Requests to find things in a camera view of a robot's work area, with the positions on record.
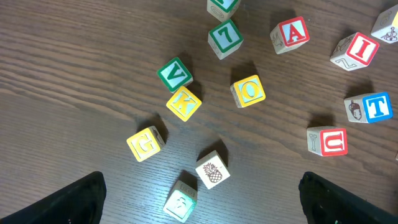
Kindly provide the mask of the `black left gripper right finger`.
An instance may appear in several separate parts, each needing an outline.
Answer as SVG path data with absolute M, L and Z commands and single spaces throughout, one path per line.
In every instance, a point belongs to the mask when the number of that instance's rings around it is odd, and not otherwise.
M 314 172 L 298 185 L 300 203 L 309 223 L 397 223 L 397 217 Z

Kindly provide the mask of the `red letter I block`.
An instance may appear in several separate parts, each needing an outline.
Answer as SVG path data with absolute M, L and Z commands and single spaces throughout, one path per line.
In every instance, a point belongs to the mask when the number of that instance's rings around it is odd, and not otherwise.
M 330 62 L 346 71 L 364 68 L 371 63 L 378 48 L 378 42 L 356 32 L 338 42 L 330 56 Z

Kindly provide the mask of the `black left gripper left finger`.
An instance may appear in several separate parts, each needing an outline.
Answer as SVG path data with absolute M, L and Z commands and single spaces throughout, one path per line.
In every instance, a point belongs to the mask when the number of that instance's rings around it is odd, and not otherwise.
M 103 214 L 106 184 L 92 172 L 76 182 L 1 219 L 2 224 L 98 224 Z

